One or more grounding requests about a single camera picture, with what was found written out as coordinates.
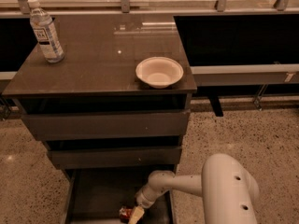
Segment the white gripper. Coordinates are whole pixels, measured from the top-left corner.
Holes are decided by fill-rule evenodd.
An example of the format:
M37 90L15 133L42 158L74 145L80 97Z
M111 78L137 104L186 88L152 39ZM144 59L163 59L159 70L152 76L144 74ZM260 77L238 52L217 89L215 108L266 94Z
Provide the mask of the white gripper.
M156 195L147 189L140 189L135 195L135 201L138 206L135 206L131 212L128 224L137 224L144 216L145 210L153 206L156 201Z

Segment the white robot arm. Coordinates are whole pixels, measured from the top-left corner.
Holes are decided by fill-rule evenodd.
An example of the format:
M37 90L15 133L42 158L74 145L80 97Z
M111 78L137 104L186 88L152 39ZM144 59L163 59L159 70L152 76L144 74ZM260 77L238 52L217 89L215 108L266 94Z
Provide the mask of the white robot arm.
M206 224L257 224L253 208L259 197L257 181L236 159L221 153L206 160L200 175L152 172L135 196L129 224L136 224L147 209L173 189L202 198Z

